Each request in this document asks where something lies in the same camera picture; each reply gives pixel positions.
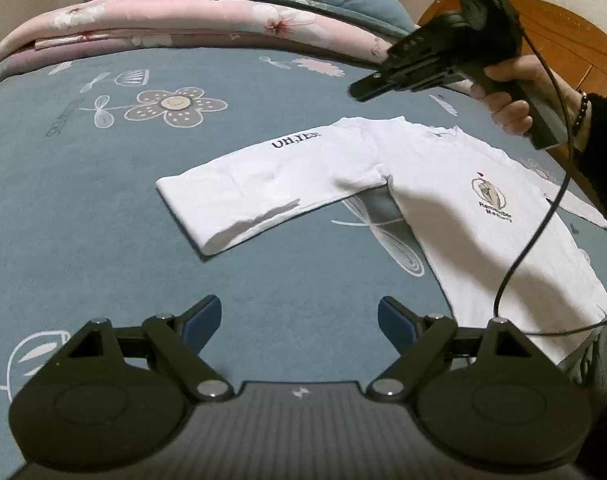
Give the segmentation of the dark sleeved right forearm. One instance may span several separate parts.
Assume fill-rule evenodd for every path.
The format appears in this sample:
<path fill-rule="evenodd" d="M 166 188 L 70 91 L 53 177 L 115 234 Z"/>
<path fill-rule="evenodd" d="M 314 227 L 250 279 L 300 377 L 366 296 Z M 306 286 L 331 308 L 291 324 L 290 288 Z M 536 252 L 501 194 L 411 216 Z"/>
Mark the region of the dark sleeved right forearm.
<path fill-rule="evenodd" d="M 565 99 L 573 123 L 575 166 L 607 215 L 607 96 L 570 89 Z"/>

